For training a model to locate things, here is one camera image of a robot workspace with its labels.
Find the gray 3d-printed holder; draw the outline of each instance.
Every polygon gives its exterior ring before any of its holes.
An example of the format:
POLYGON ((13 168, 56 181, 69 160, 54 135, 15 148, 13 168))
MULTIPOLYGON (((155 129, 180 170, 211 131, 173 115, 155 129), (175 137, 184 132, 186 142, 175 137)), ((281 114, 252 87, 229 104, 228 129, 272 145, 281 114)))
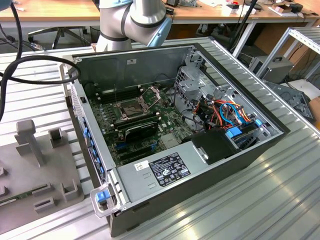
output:
POLYGON ((0 172, 4 172, 0 174, 0 234, 84 199, 67 133, 53 129, 50 136, 34 138, 43 155, 44 164, 39 167, 25 138, 26 131, 33 129, 32 123, 18 128, 17 143, 0 146, 0 172), (22 148, 28 151, 20 155, 22 148))
POLYGON ((49 138, 52 145, 52 148, 57 148, 59 146, 62 146, 64 144, 64 139, 61 134, 60 128, 51 129, 49 132, 49 138))
POLYGON ((46 194, 48 192, 51 192, 52 190, 54 190, 53 186, 51 185, 50 182, 44 184, 44 185, 41 185, 41 186, 37 186, 35 187, 34 189, 32 189, 32 192, 31 194, 33 196, 40 196, 40 195, 43 195, 43 194, 46 194))
POLYGON ((44 163, 44 155, 41 152, 39 144, 37 143, 34 134, 36 133, 36 126, 33 120, 24 120, 18 121, 16 123, 16 132, 21 139, 25 139, 29 144, 30 149, 32 150, 35 158, 38 162, 38 166, 43 166, 44 163))
POLYGON ((5 196, 8 194, 8 189, 6 186, 0 186, 0 197, 5 196))
POLYGON ((78 197, 79 189, 74 179, 72 179, 72 186, 65 187, 63 183, 61 183, 61 190, 64 201, 68 202, 78 197))
POLYGON ((55 207, 55 201, 54 198, 48 197, 46 199, 37 201, 33 204, 34 210, 39 214, 45 210, 51 209, 53 207, 55 207))

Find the metal workbench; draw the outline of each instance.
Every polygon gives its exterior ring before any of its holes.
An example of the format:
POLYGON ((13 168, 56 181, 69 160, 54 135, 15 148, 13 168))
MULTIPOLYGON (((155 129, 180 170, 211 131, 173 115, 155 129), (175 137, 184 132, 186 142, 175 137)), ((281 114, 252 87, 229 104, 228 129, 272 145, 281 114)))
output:
MULTIPOLYGON (((200 43, 291 130, 248 168, 191 197, 115 239, 320 239, 320 133, 272 94, 216 41, 209 38, 169 40, 165 45, 200 43)), ((91 52, 89 47, 50 50, 54 56, 91 52)), ((4 54, 0 71, 15 58, 4 54)), ((210 70, 218 83, 222 78, 210 70)), ((16 76, 58 79, 54 63, 20 65, 16 76)), ((15 141, 15 122, 32 118, 37 135, 62 127, 68 133, 86 195, 93 188, 61 86, 9 82, 0 124, 0 144, 15 141)), ((1 239, 110 239, 106 219, 95 216, 90 200, 7 232, 1 239)))
MULTIPOLYGON (((267 69, 269 63, 274 59, 277 52, 287 42, 289 37, 295 38, 294 42, 285 52, 284 56, 287 58, 289 54, 296 47, 297 43, 306 45, 311 50, 320 54, 320 27, 288 27, 284 32, 278 43, 275 45, 269 56, 266 58, 259 71, 256 73, 257 77, 261 77, 267 69)), ((308 79, 318 68, 320 67, 320 61, 307 73, 305 79, 308 79)))

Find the green motherboard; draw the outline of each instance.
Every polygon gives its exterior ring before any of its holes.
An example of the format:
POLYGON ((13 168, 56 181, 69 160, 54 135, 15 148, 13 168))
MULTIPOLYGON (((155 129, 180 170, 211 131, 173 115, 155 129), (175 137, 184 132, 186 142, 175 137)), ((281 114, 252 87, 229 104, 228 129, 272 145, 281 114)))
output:
POLYGON ((90 100, 93 114, 118 167, 174 147, 193 134, 181 113, 172 106, 172 96, 167 95, 164 90, 159 89, 158 96, 148 90, 143 93, 142 98, 111 103, 102 103, 99 98, 90 100), (150 136, 128 134, 148 123, 153 127, 150 136))

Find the warning label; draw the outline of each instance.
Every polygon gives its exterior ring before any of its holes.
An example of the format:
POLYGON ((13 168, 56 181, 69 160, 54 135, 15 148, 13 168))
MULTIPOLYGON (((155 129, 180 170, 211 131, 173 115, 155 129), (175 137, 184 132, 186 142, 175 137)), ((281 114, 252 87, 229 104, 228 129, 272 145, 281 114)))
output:
POLYGON ((187 166, 177 152, 150 162, 149 166, 161 187, 190 175, 187 166))

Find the sticker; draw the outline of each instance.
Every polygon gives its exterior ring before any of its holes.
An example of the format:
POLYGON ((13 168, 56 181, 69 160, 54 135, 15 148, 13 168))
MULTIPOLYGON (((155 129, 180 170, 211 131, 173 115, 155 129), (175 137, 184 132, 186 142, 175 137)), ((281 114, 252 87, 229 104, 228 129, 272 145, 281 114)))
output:
POLYGON ((149 167, 149 164, 148 164, 148 163, 149 163, 148 160, 145 160, 145 161, 136 163, 136 164, 134 165, 134 167, 135 167, 135 169, 136 169, 137 171, 140 171, 140 170, 142 170, 142 169, 148 168, 148 167, 149 167))
POLYGON ((136 64, 136 63, 137 63, 137 59, 129 59, 129 60, 126 61, 127 65, 136 64))
POLYGON ((161 187, 191 174, 177 152, 150 162, 149 166, 161 187))

